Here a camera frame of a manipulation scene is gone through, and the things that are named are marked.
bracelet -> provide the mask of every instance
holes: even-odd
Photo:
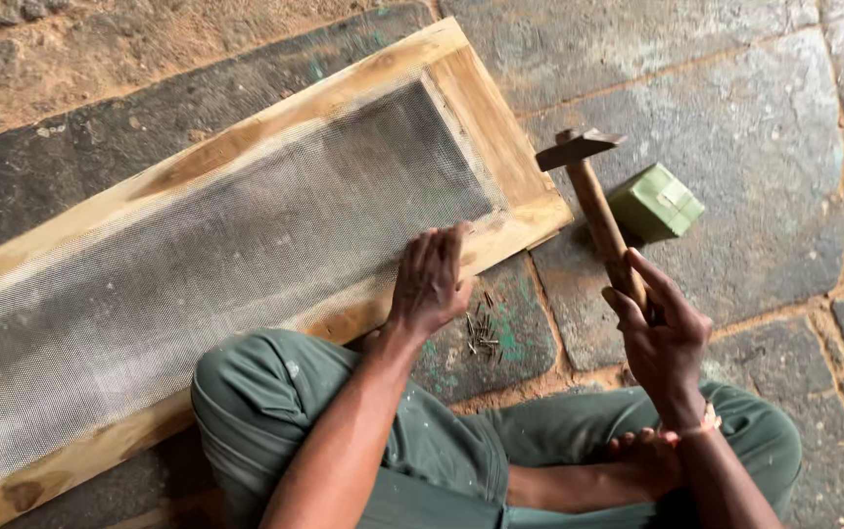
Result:
[[[715,414],[715,408],[712,407],[712,402],[706,402],[706,411],[703,414],[703,420],[699,422],[698,427],[684,428],[679,431],[664,430],[663,425],[658,428],[660,436],[673,446],[682,439],[704,434],[711,430],[718,430],[722,426],[722,417]]]

wood grain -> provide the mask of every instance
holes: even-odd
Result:
[[[0,246],[0,289],[19,280],[18,274],[6,273],[26,261],[96,228],[104,230],[131,212],[149,211],[156,198],[183,186],[215,179],[224,167],[240,163],[262,138],[329,116],[357,95],[420,66],[428,66],[434,84],[458,117],[459,134],[471,138],[510,208],[509,218],[478,226],[468,237],[463,275],[485,270],[569,223],[568,205],[549,176],[537,168],[532,146],[496,85],[458,24],[446,19]],[[370,277],[296,314],[282,327],[347,343],[381,324],[390,297],[391,289]],[[0,481],[0,525],[180,432],[192,421],[189,390],[182,390],[17,471]]]

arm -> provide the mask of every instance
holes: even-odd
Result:
[[[608,287],[603,295],[617,313],[628,364],[647,391],[665,427],[699,427],[706,400],[699,393],[699,365],[712,322],[686,302],[680,289],[634,249],[631,266],[650,289],[658,325],[649,327],[640,308]],[[703,525],[712,528],[781,527],[777,515],[719,430],[685,436],[677,445],[683,472]]]
[[[406,247],[379,338],[291,461],[260,529],[347,528],[359,522],[422,343],[468,306],[474,283],[458,282],[465,230],[464,224],[429,230]]]

wooden hammer handle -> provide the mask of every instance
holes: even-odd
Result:
[[[621,294],[630,297],[641,308],[644,318],[651,320],[648,307],[648,295],[644,290],[641,276],[628,264],[628,247],[624,244],[624,237],[617,228],[615,217],[608,207],[608,200],[604,198],[602,185],[599,184],[592,165],[588,159],[580,164],[566,166],[572,187],[579,198],[579,205],[586,214],[588,226],[592,231],[592,240],[604,259],[608,279]]]

green box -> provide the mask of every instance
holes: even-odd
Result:
[[[649,243],[682,236],[705,209],[660,162],[618,187],[608,205],[618,222]]]

